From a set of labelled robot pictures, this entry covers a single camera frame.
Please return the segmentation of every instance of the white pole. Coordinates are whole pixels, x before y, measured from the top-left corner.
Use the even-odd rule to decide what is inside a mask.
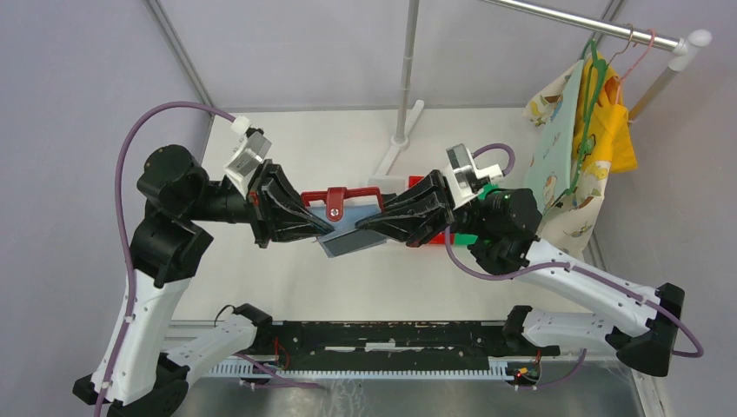
[[[417,31],[417,14],[420,10],[420,0],[409,0],[407,14],[407,36],[404,40],[404,62],[402,63],[402,86],[399,98],[399,111],[396,116],[395,139],[405,142],[404,125],[407,122],[407,107],[409,102],[409,78],[412,76],[412,58],[415,54],[415,32]]]

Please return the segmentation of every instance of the pink hanger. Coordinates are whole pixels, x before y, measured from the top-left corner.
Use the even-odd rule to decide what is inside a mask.
[[[624,80],[627,79],[632,70],[634,70],[634,68],[640,64],[640,61],[642,61],[645,55],[647,55],[647,53],[650,52],[650,50],[653,48],[653,43],[655,42],[655,31],[652,29],[648,29],[648,31],[650,32],[650,34],[652,34],[652,36],[650,37],[650,43],[647,45],[647,49],[645,50],[645,52],[643,52],[642,55],[637,58],[637,61],[635,61],[632,66],[629,67],[627,72],[625,72],[624,75],[620,77],[620,85],[617,88],[617,97],[614,99],[615,103],[618,103],[620,101],[621,85],[624,83]]]

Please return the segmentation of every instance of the gray wall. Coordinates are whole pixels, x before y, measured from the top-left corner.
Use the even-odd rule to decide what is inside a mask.
[[[123,294],[113,170],[147,109],[195,95],[140,1],[3,2],[0,12],[0,415],[84,415],[71,394]],[[156,146],[199,151],[207,117],[170,110],[131,147],[123,204]]]
[[[684,318],[707,355],[674,359],[662,380],[673,416],[734,415],[737,336],[737,2],[629,2],[622,22],[669,35],[704,28],[714,42],[632,126],[641,167],[610,178],[596,223],[607,267],[615,274],[686,290]],[[608,50],[621,43],[607,44]],[[629,60],[640,51],[627,53]],[[667,54],[653,53],[625,88],[629,103],[660,73]],[[627,59],[615,62],[625,69]],[[676,347],[693,349],[685,337]]]
[[[162,0],[225,108],[399,102],[408,0]],[[608,0],[537,0],[599,16]],[[475,0],[420,2],[412,99],[526,103],[581,53],[585,30]]]

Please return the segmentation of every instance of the metal pole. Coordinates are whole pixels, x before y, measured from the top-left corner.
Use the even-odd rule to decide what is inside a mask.
[[[575,13],[557,10],[552,7],[540,6],[538,4],[520,2],[517,0],[482,0],[486,3],[497,4],[512,10],[523,11],[530,15],[539,17],[545,17],[546,19],[555,20],[571,26],[576,26],[583,29],[589,29],[596,32],[603,33],[620,39],[629,39],[630,29],[627,26],[604,22],[599,19],[592,17],[585,17],[577,15]],[[650,43],[652,34],[645,30],[635,29],[632,41],[647,45]],[[673,52],[676,55],[686,54],[685,41],[680,38],[658,35],[655,37],[653,47],[659,50],[667,50]]]
[[[161,2],[159,0],[143,0],[143,4],[146,5],[146,8],[149,9],[151,16],[154,18],[154,21],[156,21],[159,30],[162,32],[164,40],[169,45],[171,52],[174,54],[174,58],[179,62],[179,65],[182,66],[189,82],[195,89],[197,98],[200,99],[200,103],[207,104],[210,107],[214,106],[215,104],[212,103],[212,97],[210,97],[207,89],[205,88],[202,78],[197,74],[195,65],[189,58],[187,50],[182,44],[182,40],[179,39],[179,36],[176,34],[174,25],[171,24]]]
[[[673,71],[666,67],[665,70],[661,72],[660,76],[658,76],[658,79],[655,80],[653,85],[645,91],[645,94],[642,95],[640,101],[637,102],[632,110],[629,111],[629,120],[636,119],[647,105],[650,104],[650,102],[652,102],[653,99],[655,99],[677,75],[678,71]]]
[[[622,7],[624,7],[624,3],[626,2],[627,0],[619,0],[617,4],[614,6],[614,9],[607,10],[607,15],[602,17],[601,20],[606,20],[607,22],[616,22],[617,17],[619,16],[622,10]],[[594,37],[595,35],[595,41],[597,45],[601,45],[601,39],[603,39],[606,36],[601,32],[594,32],[591,35],[592,37]]]
[[[407,106],[409,102],[409,78],[412,76],[412,58],[415,54],[415,32],[417,31],[417,13],[420,0],[409,0],[407,15],[407,36],[404,40],[404,62],[402,63],[402,91],[399,98],[399,110],[396,116],[395,139],[404,139],[404,125],[407,122]]]

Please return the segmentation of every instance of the wire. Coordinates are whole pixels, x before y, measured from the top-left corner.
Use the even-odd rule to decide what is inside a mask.
[[[128,135],[123,140],[123,146],[120,148],[120,154],[117,157],[116,173],[115,173],[115,204],[116,204],[116,218],[117,218],[117,229],[120,233],[120,243],[123,245],[123,258],[125,259],[125,268],[127,271],[128,280],[128,302],[125,304],[125,317],[131,317],[133,315],[133,308],[136,304],[136,275],[133,268],[133,257],[130,254],[130,247],[128,246],[128,233],[125,230],[125,219],[123,218],[123,165],[125,163],[125,156],[128,154],[128,148],[130,148],[133,137],[138,133],[138,130],[148,121],[152,116],[161,113],[166,109],[175,108],[189,108],[199,109],[207,111],[213,115],[220,116],[229,122],[233,122],[236,118],[220,109],[206,106],[200,103],[193,102],[170,102],[164,103],[155,108],[147,111],[141,116],[136,123],[130,128]],[[95,402],[95,417],[100,417],[103,412],[103,402],[105,395],[108,393],[108,388],[104,386],[105,382],[111,384],[112,380],[110,377],[113,374],[115,365],[117,363],[117,357],[120,354],[120,349],[123,347],[123,340],[125,335],[128,333],[128,326],[130,323],[123,321],[120,326],[120,330],[113,343],[113,348],[110,351],[110,357],[108,358],[108,364],[105,367],[103,373],[103,386],[100,389],[100,394],[97,395],[97,401]]]
[[[476,277],[480,280],[484,281],[506,281],[506,280],[512,280],[520,275],[525,275],[529,272],[534,272],[539,269],[545,269],[545,268],[567,268],[570,266],[566,262],[545,262],[538,265],[532,265],[526,268],[518,269],[514,272],[510,272],[509,274],[504,275],[491,275],[491,274],[482,274],[481,272],[476,272],[473,269],[467,267],[466,265],[463,265],[463,262],[461,262],[458,257],[455,256],[453,253],[453,245],[450,244],[450,226],[445,228],[445,251],[448,252],[448,256],[450,257],[450,260],[458,267],[461,271],[465,272],[468,275],[471,275],[473,277]]]
[[[501,174],[504,176],[509,175],[509,173],[512,172],[512,168],[515,167],[516,157],[515,157],[515,150],[512,149],[512,147],[507,145],[506,143],[491,143],[489,145],[482,146],[478,148],[472,154],[472,157],[476,158],[479,155],[483,154],[484,152],[492,150],[492,149],[501,149],[507,152],[507,157],[508,157],[507,166],[504,167],[504,169],[501,171]]]
[[[234,311],[236,310],[236,306],[234,306],[233,304],[226,304],[225,306],[223,306],[220,309],[220,311],[217,312],[217,315],[215,316],[215,319],[212,321],[212,327],[213,328],[216,328],[217,327],[217,318],[220,317],[220,314],[222,314],[222,312],[225,311],[225,309],[228,308],[228,307],[233,308]]]
[[[314,382],[295,382],[292,380],[288,380],[287,378],[284,378],[276,372],[272,371],[271,369],[268,369],[264,365],[258,363],[257,360],[247,356],[246,354],[233,354],[233,356],[236,356],[238,358],[244,359],[251,363],[251,365],[261,369],[265,374],[270,375],[272,378],[277,379],[282,382],[281,385],[256,385],[253,386],[253,388],[256,389],[270,389],[270,388],[305,388],[305,389],[314,389],[314,388],[322,388],[319,384],[315,384]]]
[[[596,274],[594,271],[589,271],[588,269],[581,268],[579,266],[574,266],[571,268],[573,271],[580,272],[581,274],[584,274],[585,276],[593,279],[594,281],[598,281],[607,287],[610,287],[612,289],[616,289],[617,291],[623,293],[624,295],[627,295],[628,297],[634,298],[636,301],[638,301],[640,304],[644,304],[655,311],[657,311],[660,314],[663,314],[668,318],[677,328],[683,332],[683,334],[686,335],[686,337],[691,341],[692,344],[694,344],[694,347],[696,348],[695,352],[683,352],[680,350],[674,350],[673,355],[674,356],[681,356],[684,358],[700,358],[704,355],[704,347],[701,345],[701,342],[699,339],[696,338],[696,336],[689,330],[685,324],[676,317],[673,313],[666,310],[663,306],[659,304],[655,304],[654,302],[650,300],[646,300],[644,295],[639,295],[635,293],[633,290],[623,287],[622,285],[619,285],[615,282],[612,282],[608,280],[607,278],[604,278],[603,276]]]
[[[586,352],[587,352],[586,349],[581,349],[581,353],[578,356],[578,361],[575,363],[574,368],[571,369],[571,371],[568,372],[565,376],[563,376],[563,377],[561,377],[561,378],[559,378],[559,379],[557,379],[555,381],[546,382],[544,384],[535,385],[535,386],[532,386],[532,387],[526,387],[526,386],[523,386],[523,385],[517,385],[517,386],[515,386],[515,388],[521,389],[523,391],[535,391],[535,390],[538,390],[538,389],[541,389],[541,388],[550,388],[550,387],[556,386],[558,384],[562,384],[563,382],[566,382],[566,381],[570,380],[571,378],[574,377],[574,375],[578,374],[578,372],[583,367],[583,362],[584,362],[584,360],[586,360]]]
[[[644,295],[639,295],[632,291],[631,289],[628,289],[626,287],[623,287],[622,285],[619,285],[615,282],[612,282],[608,280],[607,278],[604,278],[601,275],[596,274],[593,271],[589,271],[588,269],[581,268],[579,266],[573,266],[571,268],[571,264],[567,262],[544,262],[537,265],[532,265],[526,268],[519,269],[517,271],[511,272],[509,274],[505,275],[491,275],[491,274],[482,274],[480,272],[476,272],[473,269],[467,267],[466,265],[463,265],[463,263],[455,256],[453,253],[453,247],[450,244],[450,227],[447,227],[445,229],[445,250],[448,252],[448,256],[450,256],[450,260],[458,267],[461,271],[465,272],[466,274],[469,274],[473,277],[485,280],[485,281],[505,281],[505,280],[512,280],[520,275],[527,274],[529,272],[534,272],[540,269],[545,268],[564,268],[564,269],[571,269],[573,271],[579,272],[581,274],[584,274],[585,276],[594,279],[595,281],[598,281],[607,287],[610,287],[612,289],[616,289],[617,291],[623,293],[624,295],[627,295],[631,298],[634,298],[641,304],[645,304],[646,306],[654,309],[660,314],[663,314],[666,318],[668,318],[677,328],[683,332],[683,334],[686,335],[686,337],[691,341],[691,343],[694,344],[694,347],[696,348],[695,352],[683,352],[680,350],[674,350],[673,355],[674,356],[681,356],[684,358],[700,358],[704,355],[704,347],[701,345],[699,340],[696,338],[694,333],[689,330],[683,322],[676,317],[673,313],[666,310],[663,306],[659,304],[655,304],[654,302],[650,300],[646,300]]]

